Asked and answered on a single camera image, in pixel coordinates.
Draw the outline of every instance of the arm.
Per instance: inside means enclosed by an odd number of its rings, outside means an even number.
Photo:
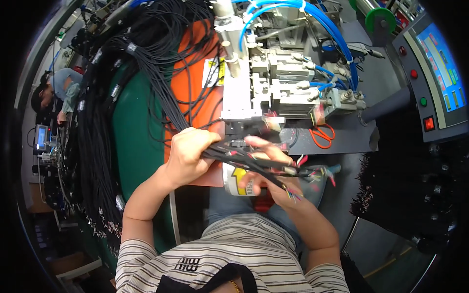
[[[264,153],[261,156],[280,162],[292,162],[292,158],[285,155],[279,148],[259,137],[248,136],[246,143],[261,148]],[[340,265],[339,236],[334,226],[307,200],[296,203],[287,197],[285,190],[267,181],[257,173],[248,172],[241,180],[240,187],[244,187],[253,180],[253,191],[260,193],[260,183],[265,182],[272,194],[274,201],[287,212],[295,224],[301,238],[310,250],[308,256],[308,268],[310,270],[317,265],[334,263]],[[297,178],[279,177],[285,185],[301,194],[300,182]]]
[[[68,112],[73,112],[75,108],[76,96],[80,92],[79,83],[69,83],[67,90],[65,91],[65,98],[62,104],[62,110],[57,114],[57,123],[61,124],[66,121],[66,115]]]
[[[306,271],[324,263],[340,266],[339,235],[316,207],[304,200],[297,203],[297,207],[286,207],[284,210],[310,250]]]
[[[165,173],[166,165],[158,170],[132,193],[122,217],[122,242],[140,239],[151,246],[153,243],[153,218],[166,195],[175,188]]]
[[[139,239],[154,245],[151,221],[164,198],[207,172],[214,160],[200,155],[220,139],[216,133],[192,127],[173,136],[168,162],[135,189],[125,206],[121,242]]]

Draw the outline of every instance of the control panel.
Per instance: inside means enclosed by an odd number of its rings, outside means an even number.
[[[457,64],[437,26],[421,14],[394,41],[414,92],[424,142],[469,132],[469,107]]]

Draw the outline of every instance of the yellow arrow sticker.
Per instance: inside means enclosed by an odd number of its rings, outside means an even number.
[[[231,174],[232,177],[236,177],[236,187],[238,187],[239,195],[246,195],[246,189],[239,187],[239,182],[246,175],[246,170],[241,168],[236,168]]]

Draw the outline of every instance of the woman's right hand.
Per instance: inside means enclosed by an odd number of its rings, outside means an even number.
[[[263,158],[263,159],[270,159],[272,161],[277,161],[277,162],[284,162],[284,163],[291,163],[293,162],[293,159],[287,156],[282,152],[281,149],[278,147],[274,146],[271,142],[264,140],[260,137],[257,136],[247,136],[244,138],[245,142],[255,148],[260,148],[262,152],[255,153],[253,156],[257,158]],[[303,194],[301,187],[300,187],[300,181],[298,180],[297,177],[281,177],[277,176],[276,177],[278,180],[280,180],[285,186],[292,191],[295,191],[297,195]],[[295,202],[293,199],[290,199],[286,193],[286,191],[277,185],[273,184],[269,180],[267,180],[264,176],[261,176],[258,173],[255,172],[247,172],[246,175],[243,176],[239,183],[239,187],[245,188],[246,185],[253,180],[252,184],[252,190],[255,195],[259,195],[261,192],[261,187],[260,185],[262,183],[265,183],[267,185],[267,188],[269,189],[273,200],[275,201],[276,204],[281,206],[282,208],[293,208],[295,207]]]

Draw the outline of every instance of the warning label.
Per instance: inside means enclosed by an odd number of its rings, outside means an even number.
[[[225,79],[225,57],[220,57],[220,66],[217,59],[205,59],[204,73],[202,75],[202,88],[223,85]]]

